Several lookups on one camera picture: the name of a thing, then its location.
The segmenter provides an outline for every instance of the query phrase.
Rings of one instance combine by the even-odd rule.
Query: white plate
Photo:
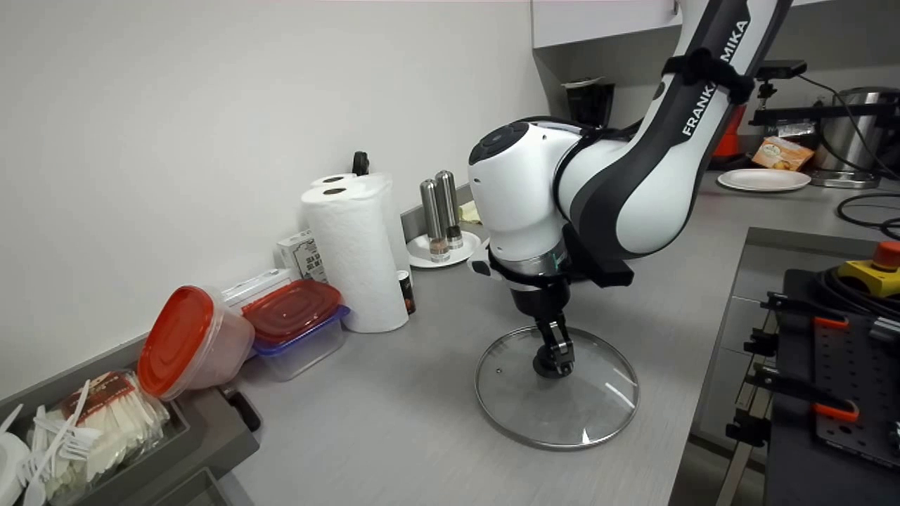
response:
[[[469,254],[482,248],[482,240],[469,230],[462,230],[462,244],[449,248],[449,254],[445,258],[433,258],[428,250],[428,237],[417,237],[404,244],[404,250],[410,254],[410,267],[417,271],[441,271],[449,265],[462,265],[469,258]]]
[[[811,178],[801,172],[776,172],[776,170],[734,170],[714,178],[719,186],[750,195],[776,195],[800,192],[811,186]]]

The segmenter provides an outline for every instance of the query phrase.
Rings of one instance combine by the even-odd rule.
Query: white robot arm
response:
[[[624,258],[655,254],[684,230],[701,170],[732,108],[750,96],[787,9],[790,0],[680,0],[676,56],[634,136],[514,120],[473,148],[489,267],[547,334],[538,371],[572,368],[563,307],[575,275],[631,283]]]

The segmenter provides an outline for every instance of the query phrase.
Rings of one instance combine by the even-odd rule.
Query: cabinet door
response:
[[[676,0],[531,0],[535,49],[676,25]]]

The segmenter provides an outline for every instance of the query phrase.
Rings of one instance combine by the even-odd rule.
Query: paper towel roll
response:
[[[317,186],[305,213],[331,286],[352,310],[352,333],[390,333],[409,320],[376,186]]]
[[[410,254],[404,250],[400,208],[393,199],[393,182],[382,175],[365,175],[365,178],[327,175],[327,178],[312,181],[312,188],[320,188],[320,186],[371,186],[379,192],[379,213],[382,213],[382,226],[385,226],[385,234],[390,243],[393,265],[397,265],[397,274],[409,275],[410,274]]]

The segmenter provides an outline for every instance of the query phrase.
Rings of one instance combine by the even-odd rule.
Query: kitchen counter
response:
[[[572,290],[572,326],[614,342],[642,383],[622,435],[583,452],[523,446],[478,413],[475,368],[527,328],[504,283],[468,267],[417,274],[417,317],[348,342],[293,383],[247,373],[262,449],[226,486],[258,506],[589,506],[670,503],[749,229],[880,240],[842,223],[847,192],[750,198],[712,178],[680,240],[634,261],[637,283]]]

